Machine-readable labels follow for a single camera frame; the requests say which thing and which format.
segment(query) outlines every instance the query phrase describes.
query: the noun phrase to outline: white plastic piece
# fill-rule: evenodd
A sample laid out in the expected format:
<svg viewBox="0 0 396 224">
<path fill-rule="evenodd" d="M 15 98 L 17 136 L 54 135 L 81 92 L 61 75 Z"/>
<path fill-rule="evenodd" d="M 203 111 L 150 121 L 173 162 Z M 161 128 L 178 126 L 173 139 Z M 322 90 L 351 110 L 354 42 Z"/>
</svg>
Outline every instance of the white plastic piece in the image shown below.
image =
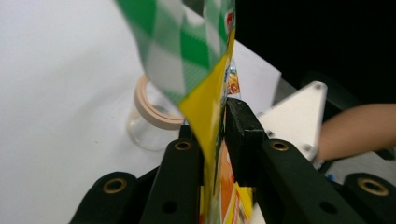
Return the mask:
<svg viewBox="0 0 396 224">
<path fill-rule="evenodd" d="M 265 224 L 265 219 L 262 216 L 262 210 L 257 203 L 254 203 L 253 214 L 251 215 L 251 224 Z"/>
<path fill-rule="evenodd" d="M 326 84 L 313 81 L 259 115 L 258 119 L 271 139 L 294 144 L 312 161 L 318 152 L 326 95 Z"/>
</svg>

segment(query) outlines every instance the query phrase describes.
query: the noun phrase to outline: white table surface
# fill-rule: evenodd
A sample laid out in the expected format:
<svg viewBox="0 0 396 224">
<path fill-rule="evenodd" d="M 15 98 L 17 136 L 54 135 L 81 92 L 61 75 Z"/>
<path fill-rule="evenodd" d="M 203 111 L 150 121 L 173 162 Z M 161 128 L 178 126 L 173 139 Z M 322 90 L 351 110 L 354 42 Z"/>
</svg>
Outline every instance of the white table surface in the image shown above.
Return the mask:
<svg viewBox="0 0 396 224">
<path fill-rule="evenodd" d="M 265 111 L 279 71 L 238 42 L 234 58 Z M 68 223 L 98 178 L 159 165 L 126 129 L 142 74 L 113 1 L 0 0 L 0 223 Z"/>
</svg>

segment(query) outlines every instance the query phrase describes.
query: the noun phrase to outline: snack bag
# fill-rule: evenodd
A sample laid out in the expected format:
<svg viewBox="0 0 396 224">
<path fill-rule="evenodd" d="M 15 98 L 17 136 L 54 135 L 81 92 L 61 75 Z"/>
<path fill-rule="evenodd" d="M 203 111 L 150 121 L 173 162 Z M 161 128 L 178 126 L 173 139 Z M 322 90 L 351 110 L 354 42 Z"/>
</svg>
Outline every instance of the snack bag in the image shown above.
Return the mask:
<svg viewBox="0 0 396 224">
<path fill-rule="evenodd" d="M 182 1 L 117 3 L 133 31 L 146 75 L 184 115 L 201 146 L 205 157 L 202 222 L 218 223 L 215 182 L 227 70 L 233 56 L 234 0 L 205 0 L 204 19 L 199 22 L 191 21 Z"/>
<path fill-rule="evenodd" d="M 235 61 L 232 59 L 229 66 L 229 77 L 227 84 L 227 97 L 241 99 L 241 90 L 239 87 L 238 73 L 236 71 Z"/>
</svg>

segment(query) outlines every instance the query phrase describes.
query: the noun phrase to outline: clear glass container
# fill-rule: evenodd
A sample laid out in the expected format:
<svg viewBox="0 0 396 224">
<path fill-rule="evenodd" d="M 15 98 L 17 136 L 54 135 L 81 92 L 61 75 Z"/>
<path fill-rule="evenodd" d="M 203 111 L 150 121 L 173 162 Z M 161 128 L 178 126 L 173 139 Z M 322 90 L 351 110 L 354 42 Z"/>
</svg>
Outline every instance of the clear glass container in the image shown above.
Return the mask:
<svg viewBox="0 0 396 224">
<path fill-rule="evenodd" d="M 146 76 L 142 76 L 136 85 L 134 105 L 128 131 L 139 147 L 161 151 L 178 139 L 180 125 L 184 121 L 182 114 Z"/>
</svg>

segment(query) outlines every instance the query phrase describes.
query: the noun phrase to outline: human arm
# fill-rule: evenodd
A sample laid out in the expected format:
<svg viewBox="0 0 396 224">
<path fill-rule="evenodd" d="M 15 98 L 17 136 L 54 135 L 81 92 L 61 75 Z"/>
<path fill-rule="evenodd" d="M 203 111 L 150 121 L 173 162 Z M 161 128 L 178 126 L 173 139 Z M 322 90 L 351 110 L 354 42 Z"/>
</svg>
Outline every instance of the human arm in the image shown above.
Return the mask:
<svg viewBox="0 0 396 224">
<path fill-rule="evenodd" d="M 325 121 L 318 140 L 318 161 L 396 146 L 396 104 L 350 108 Z"/>
</svg>

